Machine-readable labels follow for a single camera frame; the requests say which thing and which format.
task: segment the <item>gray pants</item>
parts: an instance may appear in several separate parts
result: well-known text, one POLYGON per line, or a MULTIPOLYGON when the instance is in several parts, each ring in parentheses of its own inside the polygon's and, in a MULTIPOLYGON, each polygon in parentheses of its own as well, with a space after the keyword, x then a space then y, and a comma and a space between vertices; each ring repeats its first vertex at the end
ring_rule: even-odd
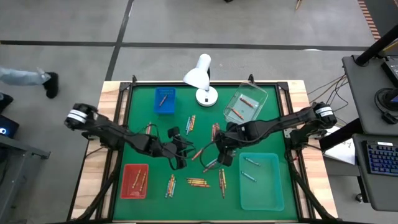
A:
POLYGON ((31 86, 41 85, 50 79, 50 75, 38 68, 37 72, 19 71, 0 66, 0 81, 8 85, 31 86))

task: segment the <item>gray concrete floor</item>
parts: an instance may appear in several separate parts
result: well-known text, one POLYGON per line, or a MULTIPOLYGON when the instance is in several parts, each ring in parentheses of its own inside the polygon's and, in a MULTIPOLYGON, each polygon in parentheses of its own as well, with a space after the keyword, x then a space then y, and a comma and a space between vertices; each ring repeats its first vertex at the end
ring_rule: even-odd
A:
MULTIPOLYGON (((0 0, 0 40, 115 42, 128 0, 0 0)), ((343 74, 349 47, 373 43, 356 0, 135 0, 125 42, 327 45, 346 51, 122 48, 112 80, 180 80, 202 53, 212 56, 212 79, 305 80, 311 91, 343 74)), ((16 200, 13 219, 28 223, 66 219, 87 141, 63 125, 75 102, 97 104, 113 47, 0 45, 0 64, 60 74, 60 93, 48 100, 41 86, 0 83, 15 102, 4 115, 21 124, 19 140, 52 151, 16 200)), ((320 92, 309 96, 314 99, 320 92)), ((357 117, 349 86, 339 93, 349 106, 337 112, 357 117)), ((326 101, 328 94, 320 98, 326 101)), ((343 103, 335 99, 332 107, 343 103)), ((330 178, 340 218, 392 223, 398 215, 376 212, 351 199, 359 192, 348 177, 330 178)))

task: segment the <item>teal plastic tray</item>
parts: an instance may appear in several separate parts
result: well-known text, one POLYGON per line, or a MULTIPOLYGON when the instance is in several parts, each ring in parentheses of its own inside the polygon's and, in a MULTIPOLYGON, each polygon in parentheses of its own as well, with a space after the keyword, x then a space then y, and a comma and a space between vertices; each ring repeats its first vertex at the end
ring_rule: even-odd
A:
POLYGON ((282 211, 285 208, 277 154, 241 153, 239 176, 241 206, 244 210, 282 211), (261 166, 245 160, 245 157, 261 166), (245 177, 242 171, 257 181, 245 177))

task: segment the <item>wooden table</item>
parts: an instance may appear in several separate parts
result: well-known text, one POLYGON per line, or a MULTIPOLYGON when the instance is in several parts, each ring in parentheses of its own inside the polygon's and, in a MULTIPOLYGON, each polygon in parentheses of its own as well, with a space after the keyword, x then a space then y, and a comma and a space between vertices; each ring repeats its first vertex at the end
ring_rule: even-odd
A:
MULTIPOLYGON (((153 82, 153 81, 141 81, 139 83, 153 82)), ((304 107, 309 106, 307 91, 305 89, 304 81, 302 80, 287 80, 287 81, 258 81, 258 82, 287 82, 289 84, 290 99, 292 102, 292 107, 294 112, 301 110, 304 107)), ((114 112, 116 108, 116 101, 119 94, 119 81, 104 82, 101 97, 98 103, 99 113, 107 116, 110 120, 114 117, 114 112)), ((284 96, 284 91, 280 91, 281 96, 284 96)), ((126 98, 123 98, 122 109, 120 114, 120 121, 123 120, 124 108, 126 107, 126 98)), ((287 114, 287 103, 285 97, 282 97, 282 105, 284 107, 285 114, 287 114)), ((309 144, 314 146, 319 146, 318 141, 310 140, 309 144)), ((87 154, 100 147, 99 141, 90 141, 87 149, 87 154)), ((319 202, 326 208, 326 210, 337 217, 337 211, 335 207, 335 202, 333 200, 333 195, 331 192, 328 175, 326 173, 325 163, 323 161, 323 156, 321 151, 308 147, 302 151, 303 159, 305 163, 305 168, 308 177, 308 183, 311 191, 315 194, 319 202)), ((72 202, 70 218, 79 217, 90 205, 95 196, 100 190, 101 180, 104 171, 104 164, 106 159, 107 150, 103 149, 95 154, 90 155, 84 162, 82 173, 77 186, 77 192, 75 200, 72 202)), ((303 207, 303 216, 308 217, 308 211, 305 209, 307 207, 306 199, 299 187, 300 200, 303 207)), ((109 207, 109 195, 110 190, 105 196, 104 207, 102 212, 102 217, 107 216, 109 207)))

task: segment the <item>red box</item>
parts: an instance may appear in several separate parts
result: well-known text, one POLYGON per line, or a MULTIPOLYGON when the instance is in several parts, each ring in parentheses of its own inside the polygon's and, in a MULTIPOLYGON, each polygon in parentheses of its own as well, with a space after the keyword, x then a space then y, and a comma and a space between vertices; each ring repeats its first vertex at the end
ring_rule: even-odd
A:
POLYGON ((123 171, 120 197, 122 199, 145 199, 147 197, 148 171, 148 164, 126 164, 123 171), (133 188, 138 173, 139 176, 137 179, 137 184, 133 188), (146 175, 144 179, 144 185, 140 191, 144 174, 146 175))

